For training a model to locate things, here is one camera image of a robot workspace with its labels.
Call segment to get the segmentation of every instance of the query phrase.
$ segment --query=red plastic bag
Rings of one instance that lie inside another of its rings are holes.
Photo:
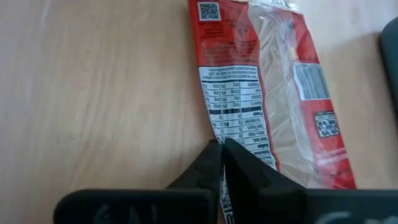
[[[317,52],[294,5],[189,0],[189,6],[217,139],[235,139],[305,187],[355,189]],[[221,205],[227,217],[225,187]]]

